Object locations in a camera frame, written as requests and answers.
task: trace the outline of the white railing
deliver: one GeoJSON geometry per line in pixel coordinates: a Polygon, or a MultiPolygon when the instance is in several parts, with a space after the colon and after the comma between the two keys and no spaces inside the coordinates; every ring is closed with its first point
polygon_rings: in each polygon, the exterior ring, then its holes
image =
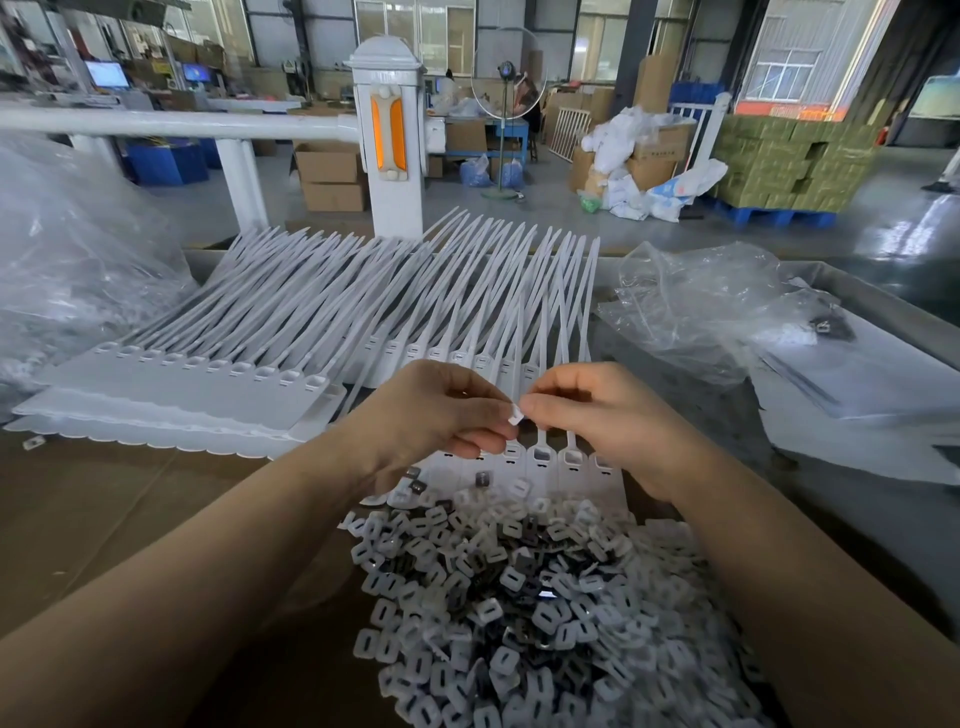
{"type": "Polygon", "coordinates": [[[251,139],[360,142],[357,117],[125,109],[4,108],[0,130],[69,134],[77,149],[117,166],[109,136],[213,138],[241,231],[269,227],[251,139]]]}
{"type": "Polygon", "coordinates": [[[670,113],[694,119],[697,129],[690,144],[690,155],[682,171],[691,167],[702,167],[713,154],[713,145],[720,134],[720,125],[730,108],[731,95],[727,92],[717,94],[712,104],[671,104],[670,113]]]}
{"type": "Polygon", "coordinates": [[[550,139],[550,151],[557,157],[573,161],[573,150],[590,126],[590,112],[563,107],[557,113],[557,126],[550,139]]]}

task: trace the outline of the blue pallet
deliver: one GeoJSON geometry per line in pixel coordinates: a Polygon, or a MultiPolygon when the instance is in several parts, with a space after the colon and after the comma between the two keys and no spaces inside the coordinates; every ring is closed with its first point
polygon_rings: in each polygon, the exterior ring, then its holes
{"type": "Polygon", "coordinates": [[[837,221],[836,212],[813,212],[801,209],[762,209],[760,207],[734,207],[723,200],[704,197],[713,209],[733,220],[733,225],[743,228],[751,218],[762,220],[774,228],[786,228],[794,220],[800,220],[812,228],[830,228],[837,221]]]}

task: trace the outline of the forearm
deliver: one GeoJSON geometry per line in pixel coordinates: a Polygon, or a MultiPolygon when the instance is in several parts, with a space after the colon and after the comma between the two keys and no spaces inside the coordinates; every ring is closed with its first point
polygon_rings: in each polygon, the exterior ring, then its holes
{"type": "Polygon", "coordinates": [[[0,723],[181,718],[355,499],[365,473],[329,438],[262,468],[0,642],[0,723]]]}
{"type": "Polygon", "coordinates": [[[704,445],[672,486],[797,728],[960,720],[960,652],[792,503],[704,445]]]}

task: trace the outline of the pile of metal inserts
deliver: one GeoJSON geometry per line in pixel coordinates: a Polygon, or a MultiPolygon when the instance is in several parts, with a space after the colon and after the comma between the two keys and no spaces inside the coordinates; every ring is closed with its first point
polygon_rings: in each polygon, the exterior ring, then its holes
{"type": "Polygon", "coordinates": [[[377,597],[354,655],[417,728],[773,725],[685,523],[413,471],[340,524],[377,597]]]}

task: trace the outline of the blue crate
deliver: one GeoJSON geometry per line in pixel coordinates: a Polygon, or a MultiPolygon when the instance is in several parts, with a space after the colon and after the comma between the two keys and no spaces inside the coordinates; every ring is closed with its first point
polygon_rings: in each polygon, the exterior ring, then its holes
{"type": "Polygon", "coordinates": [[[200,144],[169,142],[169,147],[127,144],[127,157],[140,184],[181,186],[210,179],[200,144]]]}
{"type": "Polygon", "coordinates": [[[216,139],[200,139],[200,148],[204,152],[204,162],[207,169],[223,169],[220,161],[220,152],[217,151],[216,139]]]}
{"type": "Polygon", "coordinates": [[[718,94],[726,91],[723,84],[701,84],[696,81],[677,81],[670,87],[671,104],[712,104],[718,94]]]}
{"type": "Polygon", "coordinates": [[[723,200],[704,197],[704,202],[713,209],[733,220],[733,226],[744,228],[751,220],[772,225],[774,228],[786,228],[794,220],[806,223],[812,228],[830,228],[837,221],[836,212],[813,212],[800,209],[762,209],[759,207],[734,207],[723,200]]]}

